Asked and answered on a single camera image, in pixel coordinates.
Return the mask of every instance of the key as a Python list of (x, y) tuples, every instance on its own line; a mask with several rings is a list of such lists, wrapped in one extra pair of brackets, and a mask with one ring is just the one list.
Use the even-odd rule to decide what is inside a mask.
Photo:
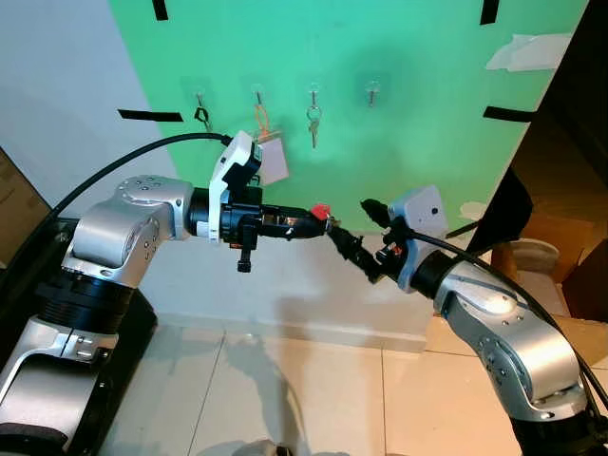
[(311, 120), (311, 124), (308, 127), (308, 131), (310, 131), (311, 135), (313, 136), (313, 149), (316, 148), (316, 137), (318, 134), (318, 129), (319, 129), (319, 120), (318, 119)]

